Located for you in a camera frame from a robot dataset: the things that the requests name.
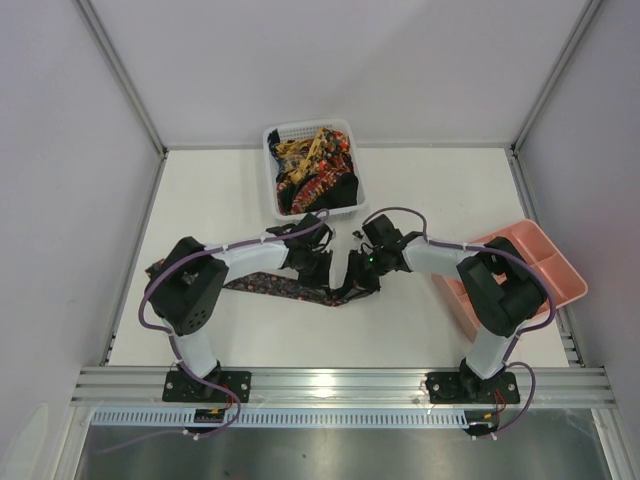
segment pink bin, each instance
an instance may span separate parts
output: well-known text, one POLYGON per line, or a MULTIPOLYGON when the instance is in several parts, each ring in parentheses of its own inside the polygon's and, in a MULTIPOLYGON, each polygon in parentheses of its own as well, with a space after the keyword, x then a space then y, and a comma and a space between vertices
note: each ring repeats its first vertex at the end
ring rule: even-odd
MULTIPOLYGON (((531 220, 521 220, 489 235, 477 238, 473 242, 487 243, 495 237, 508 238, 520 252, 522 258, 542 275, 551 288, 558 307, 586 295, 587 283, 537 223, 531 220)), ((473 311, 462 282, 441 275, 432 275, 431 278, 458 319, 462 330, 471 341, 475 340, 480 329, 480 322, 473 311)), ((547 301, 540 307, 535 318, 546 316, 548 311, 549 302, 547 301)))

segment white plastic basket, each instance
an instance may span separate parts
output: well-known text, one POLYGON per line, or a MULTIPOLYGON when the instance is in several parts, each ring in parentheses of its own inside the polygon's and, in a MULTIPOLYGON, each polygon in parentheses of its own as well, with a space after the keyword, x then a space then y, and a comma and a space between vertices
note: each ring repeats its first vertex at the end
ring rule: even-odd
POLYGON ((265 172, 267 178, 267 192, 269 194, 269 207, 273 216, 281 221, 287 222, 291 220, 300 220, 305 214, 297 215, 285 215, 280 213, 278 208, 278 198, 276 197, 276 176, 278 175, 278 163, 276 159, 271 156, 269 151, 269 142, 267 138, 271 132, 278 130, 280 140, 286 142, 287 140, 304 140, 305 138, 313 138, 318 132, 318 128, 326 127, 334 130, 338 130, 342 133, 346 133, 349 136, 351 145, 351 161, 353 162, 353 170, 358 177, 358 194, 356 197, 356 205, 342 208, 332 208, 329 210, 332 217, 344 217, 357 210, 361 210, 366 207, 367 195, 364 185, 364 179, 362 173, 358 170, 358 151, 356 149, 356 143, 353 139, 353 133, 351 127, 345 120, 331 119, 331 120, 309 120, 307 122, 287 123, 285 125, 278 125, 275 127, 267 128, 262 135, 262 147, 264 151, 264 163, 265 172))

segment white tabletop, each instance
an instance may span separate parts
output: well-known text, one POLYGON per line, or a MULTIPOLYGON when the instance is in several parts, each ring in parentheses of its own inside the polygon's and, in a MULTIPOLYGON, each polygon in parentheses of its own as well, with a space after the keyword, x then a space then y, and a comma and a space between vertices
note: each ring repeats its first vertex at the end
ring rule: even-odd
MULTIPOLYGON (((523 218, 501 149, 359 149, 370 205, 338 231, 332 283, 341 283, 351 232, 379 208, 424 213, 434 237, 467 241, 523 218)), ((182 237, 230 243, 276 224, 269 213, 261 150, 173 151, 169 154, 111 353, 110 365, 170 365, 166 335, 143 329, 137 309, 145 268, 182 237)), ((419 221, 390 213, 404 233, 419 221)), ((204 329, 223 365, 243 367, 453 367, 471 344, 428 276, 392 272, 382 291, 330 308, 223 290, 204 329)), ((160 322, 150 306, 149 321, 160 322)), ((555 323, 525 335, 513 360, 566 367, 555 323)))

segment black mounting base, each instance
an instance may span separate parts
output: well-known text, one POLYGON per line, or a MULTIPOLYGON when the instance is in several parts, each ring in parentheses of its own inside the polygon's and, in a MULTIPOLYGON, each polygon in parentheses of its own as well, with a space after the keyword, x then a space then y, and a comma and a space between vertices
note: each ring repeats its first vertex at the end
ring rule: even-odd
MULTIPOLYGON (((251 372, 227 372, 216 373, 214 383, 224 386, 238 395, 242 403, 249 401, 251 392, 251 372)), ((167 403, 222 403, 226 404, 230 399, 227 395, 202 386, 195 382, 182 370, 171 370, 167 373, 162 392, 162 401, 167 403)))
POLYGON ((429 391, 431 403, 434 405, 495 405, 496 391, 502 394, 507 404, 520 403, 520 392, 518 391, 516 376, 510 372, 502 372, 490 380, 482 382, 480 389, 473 398, 463 388, 460 372, 428 373, 425 385, 429 391))

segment patterned fabric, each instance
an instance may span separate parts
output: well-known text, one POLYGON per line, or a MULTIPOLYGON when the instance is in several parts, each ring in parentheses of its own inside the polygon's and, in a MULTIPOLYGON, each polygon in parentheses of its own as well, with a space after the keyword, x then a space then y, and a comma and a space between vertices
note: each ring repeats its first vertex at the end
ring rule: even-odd
POLYGON ((347 135, 319 128, 312 142, 278 142, 274 130, 269 135, 269 149, 279 165, 276 195, 281 213, 295 215, 355 205, 358 179, 347 135))
POLYGON ((347 303, 342 300, 332 300, 326 292, 301 287, 298 281, 292 278, 264 272, 252 273, 245 277, 238 278, 237 280, 227 283, 224 288, 228 290, 238 290, 240 292, 260 293, 274 297, 302 300, 326 307, 338 307, 347 303))

